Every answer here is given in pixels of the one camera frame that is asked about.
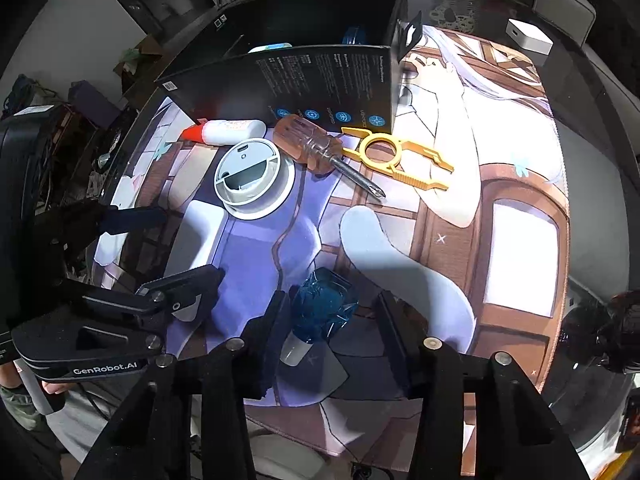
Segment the person's left hand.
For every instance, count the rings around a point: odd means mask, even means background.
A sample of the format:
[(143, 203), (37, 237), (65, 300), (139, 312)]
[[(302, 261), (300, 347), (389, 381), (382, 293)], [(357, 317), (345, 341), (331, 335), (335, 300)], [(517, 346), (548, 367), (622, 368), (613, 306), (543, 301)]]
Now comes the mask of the person's left hand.
[[(29, 392), (25, 388), (20, 370), (13, 362), (0, 366), (1, 393), (6, 400), (24, 401), (29, 398)], [(52, 382), (42, 382), (43, 390), (47, 394), (62, 394), (77, 387), (76, 382), (66, 382), (65, 384), (52, 384)]]

